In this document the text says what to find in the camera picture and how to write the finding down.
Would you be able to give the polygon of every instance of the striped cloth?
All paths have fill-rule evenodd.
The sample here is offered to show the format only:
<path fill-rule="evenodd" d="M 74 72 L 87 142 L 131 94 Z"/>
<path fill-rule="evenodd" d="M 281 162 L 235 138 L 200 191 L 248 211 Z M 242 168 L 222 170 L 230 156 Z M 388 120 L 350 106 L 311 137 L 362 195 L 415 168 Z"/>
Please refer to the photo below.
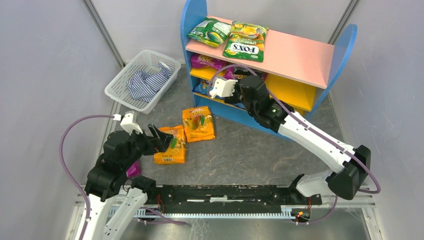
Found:
<path fill-rule="evenodd" d="M 153 100 L 156 93 L 170 79 L 171 69 L 164 62 L 159 62 L 160 71 L 156 74 L 144 70 L 134 73 L 134 77 L 126 81 L 129 94 L 133 99 L 143 100 L 147 103 Z"/>

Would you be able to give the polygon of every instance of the white plastic basket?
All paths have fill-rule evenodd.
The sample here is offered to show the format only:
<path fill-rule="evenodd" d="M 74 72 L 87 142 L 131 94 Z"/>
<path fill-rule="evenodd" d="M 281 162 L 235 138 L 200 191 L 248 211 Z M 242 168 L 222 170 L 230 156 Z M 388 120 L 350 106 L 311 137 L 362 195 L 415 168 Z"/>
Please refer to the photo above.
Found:
<path fill-rule="evenodd" d="M 127 87 L 127 80 L 134 76 L 134 73 L 139 70 L 144 70 L 149 73 L 156 74 L 160 71 L 159 61 L 164 62 L 171 69 L 172 75 L 163 87 L 156 93 L 150 102 L 134 99 L 130 95 Z M 106 86 L 104 93 L 118 103 L 127 106 L 130 109 L 148 114 L 152 111 L 155 105 L 159 102 L 165 92 L 177 79 L 178 70 L 181 68 L 181 63 L 172 57 L 165 56 L 157 51 L 142 50 L 137 56 L 126 65 L 116 77 Z"/>

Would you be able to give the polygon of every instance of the white wall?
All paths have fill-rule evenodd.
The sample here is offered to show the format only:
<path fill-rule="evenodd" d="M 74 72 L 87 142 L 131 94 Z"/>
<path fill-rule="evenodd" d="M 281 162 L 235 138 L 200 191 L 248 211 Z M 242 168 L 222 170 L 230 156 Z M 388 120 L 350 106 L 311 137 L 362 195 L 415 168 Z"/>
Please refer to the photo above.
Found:
<path fill-rule="evenodd" d="M 123 60 L 143 49 L 184 61 L 180 21 L 185 0 L 92 0 Z M 327 42 L 349 0 L 208 0 L 208 14 Z"/>
<path fill-rule="evenodd" d="M 0 239 L 64 239 L 77 190 L 59 140 L 76 119 L 109 113 L 103 91 L 119 67 L 80 0 L 2 1 L 0 29 Z M 79 181 L 104 127 L 88 120 L 65 141 Z"/>
<path fill-rule="evenodd" d="M 424 2 L 361 1 L 358 35 L 331 91 L 348 143 L 371 149 L 388 240 L 424 239 Z"/>

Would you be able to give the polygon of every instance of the green candy bag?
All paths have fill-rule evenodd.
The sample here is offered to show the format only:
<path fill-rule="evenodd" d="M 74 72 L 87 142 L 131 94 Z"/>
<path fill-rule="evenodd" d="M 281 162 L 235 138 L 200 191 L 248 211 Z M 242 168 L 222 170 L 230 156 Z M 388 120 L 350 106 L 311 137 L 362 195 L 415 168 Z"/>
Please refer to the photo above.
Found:
<path fill-rule="evenodd" d="M 222 55 L 231 59 L 246 59 L 262 63 L 268 29 L 268 27 L 233 21 Z"/>
<path fill-rule="evenodd" d="M 231 25 L 215 18 L 206 17 L 191 30 L 187 36 L 211 47 L 217 48 L 225 42 L 230 33 Z"/>

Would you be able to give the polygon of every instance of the blue shelf side panel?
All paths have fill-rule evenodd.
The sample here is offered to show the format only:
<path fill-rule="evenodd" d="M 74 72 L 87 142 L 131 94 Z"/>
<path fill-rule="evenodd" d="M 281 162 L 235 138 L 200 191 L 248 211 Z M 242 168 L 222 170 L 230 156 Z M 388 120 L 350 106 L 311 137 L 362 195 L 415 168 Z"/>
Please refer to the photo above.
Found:
<path fill-rule="evenodd" d="M 355 39 L 357 37 L 358 26 L 356 24 L 349 24 L 338 37 L 334 45 L 334 53 L 332 55 L 330 74 L 328 77 L 328 86 L 322 92 L 321 96 L 314 103 L 312 110 L 306 116 L 306 119 L 309 120 L 312 114 L 317 110 L 318 106 L 321 104 L 325 96 L 329 93 L 333 85 L 336 83 L 337 79 L 342 74 L 343 69 L 346 66 L 346 63 L 351 56 L 352 49 L 354 48 Z"/>
<path fill-rule="evenodd" d="M 196 107 L 207 106 L 214 115 L 258 129 L 268 134 L 283 137 L 280 134 L 259 125 L 259 123 L 257 123 L 255 119 L 249 116 L 248 112 L 243 109 L 237 109 L 236 107 L 228 106 L 197 95 L 194 95 L 194 98 L 197 102 Z"/>
<path fill-rule="evenodd" d="M 193 90 L 196 84 L 199 83 L 199 79 L 197 77 L 190 76 L 190 70 L 192 69 L 192 64 L 190 63 L 190 58 L 193 53 L 190 51 L 186 51 L 186 46 L 190 41 L 190 38 L 187 36 L 193 28 L 201 21 L 203 21 L 208 15 L 208 8 L 206 5 L 206 0 L 187 0 L 184 5 L 184 9 L 182 10 L 181 23 L 179 34 L 181 35 L 181 43 L 182 43 L 182 52 L 184 53 L 185 66 L 187 69 L 187 76 L 190 82 L 190 88 Z M 193 105 L 197 105 L 197 98 L 195 98 L 194 94 L 191 94 Z"/>

